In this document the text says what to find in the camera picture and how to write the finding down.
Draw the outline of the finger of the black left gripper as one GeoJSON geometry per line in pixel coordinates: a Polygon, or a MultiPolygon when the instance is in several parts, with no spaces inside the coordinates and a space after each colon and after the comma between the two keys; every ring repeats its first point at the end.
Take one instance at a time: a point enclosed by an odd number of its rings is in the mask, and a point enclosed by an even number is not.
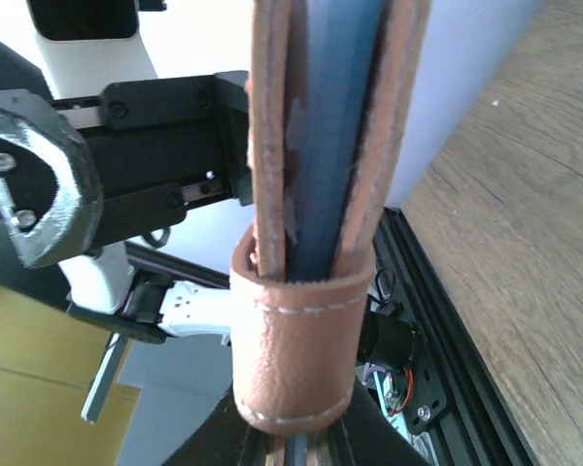
{"type": "Polygon", "coordinates": [[[42,97],[0,91],[0,214],[23,265],[45,267],[87,251],[102,204],[82,135],[42,97]]]}

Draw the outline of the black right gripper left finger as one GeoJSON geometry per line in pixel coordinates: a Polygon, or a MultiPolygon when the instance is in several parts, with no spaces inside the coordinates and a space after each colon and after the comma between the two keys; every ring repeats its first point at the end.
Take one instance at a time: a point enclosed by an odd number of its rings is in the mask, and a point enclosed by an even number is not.
{"type": "Polygon", "coordinates": [[[248,431],[249,425],[238,414],[234,397],[225,395],[196,431],[162,464],[240,465],[248,431]]]}

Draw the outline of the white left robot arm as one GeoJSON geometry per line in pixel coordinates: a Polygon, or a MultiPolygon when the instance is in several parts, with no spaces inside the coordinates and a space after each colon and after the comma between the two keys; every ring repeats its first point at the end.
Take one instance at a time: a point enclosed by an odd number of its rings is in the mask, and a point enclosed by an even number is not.
{"type": "Polygon", "coordinates": [[[57,265],[70,311],[115,334],[229,331],[227,290],[136,271],[126,241],[166,243],[189,210],[252,201],[243,71],[160,79],[139,34],[161,1],[30,1],[51,72],[0,89],[0,218],[19,261],[57,265]]]}

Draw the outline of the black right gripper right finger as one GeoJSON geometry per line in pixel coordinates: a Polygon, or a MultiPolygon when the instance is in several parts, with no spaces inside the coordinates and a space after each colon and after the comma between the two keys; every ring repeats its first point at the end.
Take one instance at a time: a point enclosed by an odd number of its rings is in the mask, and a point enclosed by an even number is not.
{"type": "Polygon", "coordinates": [[[359,379],[351,403],[326,433],[327,465],[425,466],[428,463],[398,434],[359,379]]]}

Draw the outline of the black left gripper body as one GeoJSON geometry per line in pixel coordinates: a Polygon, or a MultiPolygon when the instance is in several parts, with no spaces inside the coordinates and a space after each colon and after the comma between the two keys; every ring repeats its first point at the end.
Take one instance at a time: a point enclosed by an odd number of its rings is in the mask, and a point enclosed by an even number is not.
{"type": "Polygon", "coordinates": [[[103,187],[96,248],[251,202],[245,71],[109,84],[51,101],[84,137],[103,187]]]}

